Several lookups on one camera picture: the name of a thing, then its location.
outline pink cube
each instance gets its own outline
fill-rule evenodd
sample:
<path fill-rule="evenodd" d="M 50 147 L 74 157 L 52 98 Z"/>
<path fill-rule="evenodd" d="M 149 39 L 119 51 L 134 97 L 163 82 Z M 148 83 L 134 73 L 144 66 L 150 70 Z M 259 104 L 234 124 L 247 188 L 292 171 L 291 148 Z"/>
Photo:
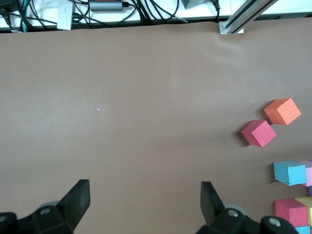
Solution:
<path fill-rule="evenodd" d="M 287 220 L 294 227 L 308 224 L 308 208 L 292 198 L 276 200 L 275 208 L 276 216 Z"/>
<path fill-rule="evenodd" d="M 299 163 L 306 165 L 307 183 L 303 185 L 307 187 L 312 186 L 312 162 L 306 160 Z"/>
<path fill-rule="evenodd" d="M 241 133 L 251 145 L 264 147 L 274 137 L 276 133 L 266 120 L 253 120 Z"/>

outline blue cube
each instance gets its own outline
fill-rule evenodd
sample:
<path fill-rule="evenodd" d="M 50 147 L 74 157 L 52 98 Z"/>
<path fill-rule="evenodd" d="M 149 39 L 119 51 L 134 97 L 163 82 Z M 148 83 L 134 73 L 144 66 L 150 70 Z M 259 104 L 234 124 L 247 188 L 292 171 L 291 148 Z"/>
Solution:
<path fill-rule="evenodd" d="M 275 179 L 292 186 L 307 183 L 306 165 L 295 161 L 274 163 Z"/>
<path fill-rule="evenodd" d="M 310 234 L 310 226 L 295 227 L 299 234 Z"/>

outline cube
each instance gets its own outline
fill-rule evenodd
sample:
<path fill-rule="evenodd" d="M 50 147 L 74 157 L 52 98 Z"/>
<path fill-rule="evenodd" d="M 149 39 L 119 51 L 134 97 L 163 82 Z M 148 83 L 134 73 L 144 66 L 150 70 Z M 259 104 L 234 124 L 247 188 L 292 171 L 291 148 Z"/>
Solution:
<path fill-rule="evenodd" d="M 310 226 L 295 227 L 299 234 L 310 234 Z"/>
<path fill-rule="evenodd" d="M 259 147 L 266 146 L 276 137 L 276 133 L 266 120 L 251 121 L 241 133 L 251 145 Z"/>
<path fill-rule="evenodd" d="M 264 108 L 265 113 L 274 124 L 288 125 L 301 115 L 291 98 L 277 99 Z"/>
<path fill-rule="evenodd" d="M 307 187 L 312 186 L 312 162 L 309 160 L 305 160 L 299 163 L 306 165 L 307 183 L 303 185 Z"/>
<path fill-rule="evenodd" d="M 312 226 L 312 197 L 310 196 L 305 196 L 301 198 L 296 198 L 296 201 L 300 202 L 301 204 L 305 205 L 308 208 L 308 224 Z"/>
<path fill-rule="evenodd" d="M 294 227 L 308 224 L 308 208 L 292 198 L 276 200 L 275 210 L 277 217 L 287 220 Z"/>
<path fill-rule="evenodd" d="M 299 162 L 275 162 L 274 174 L 276 180 L 288 186 L 307 183 L 306 166 Z"/>

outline screw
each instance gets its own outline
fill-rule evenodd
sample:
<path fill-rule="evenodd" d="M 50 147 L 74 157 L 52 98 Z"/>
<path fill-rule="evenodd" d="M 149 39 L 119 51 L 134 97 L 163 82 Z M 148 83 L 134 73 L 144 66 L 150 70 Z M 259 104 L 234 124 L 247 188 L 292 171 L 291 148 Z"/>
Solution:
<path fill-rule="evenodd" d="M 50 208 L 46 208 L 46 209 L 43 209 L 43 210 L 40 212 L 40 214 L 41 214 L 41 215 L 44 215 L 44 214 L 49 213 L 50 211 L 51 211 Z"/>
<path fill-rule="evenodd" d="M 282 224 L 276 218 L 269 218 L 269 223 L 273 226 L 280 227 Z"/>
<path fill-rule="evenodd" d="M 232 216 L 232 217 L 238 217 L 238 213 L 235 210 L 229 210 L 228 214 L 229 216 Z"/>
<path fill-rule="evenodd" d="M 7 216 L 1 216 L 1 217 L 0 217 L 0 222 L 6 221 L 7 219 L 8 219 Z"/>

